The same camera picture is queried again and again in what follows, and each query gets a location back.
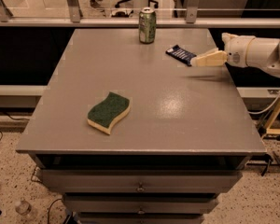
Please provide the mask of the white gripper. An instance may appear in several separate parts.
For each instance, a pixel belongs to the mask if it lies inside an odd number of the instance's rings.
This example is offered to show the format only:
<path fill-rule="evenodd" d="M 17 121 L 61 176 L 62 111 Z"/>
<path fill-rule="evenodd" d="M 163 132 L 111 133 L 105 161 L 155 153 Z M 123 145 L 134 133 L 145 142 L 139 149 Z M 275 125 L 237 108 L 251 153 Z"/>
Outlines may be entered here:
<path fill-rule="evenodd" d="M 247 67 L 248 46 L 255 37 L 223 33 L 221 38 L 224 42 L 224 51 L 218 48 L 210 49 L 192 58 L 190 64 L 194 67 L 215 67 L 227 62 L 235 67 Z"/>

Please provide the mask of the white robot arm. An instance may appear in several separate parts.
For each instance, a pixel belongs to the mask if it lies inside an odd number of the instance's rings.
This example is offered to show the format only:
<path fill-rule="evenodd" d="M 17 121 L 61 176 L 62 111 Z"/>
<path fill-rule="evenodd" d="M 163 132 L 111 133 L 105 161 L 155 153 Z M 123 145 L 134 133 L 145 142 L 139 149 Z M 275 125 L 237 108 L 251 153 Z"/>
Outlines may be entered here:
<path fill-rule="evenodd" d="M 254 35 L 221 35 L 224 50 L 210 49 L 190 60 L 192 66 L 253 67 L 280 78 L 280 39 Z"/>

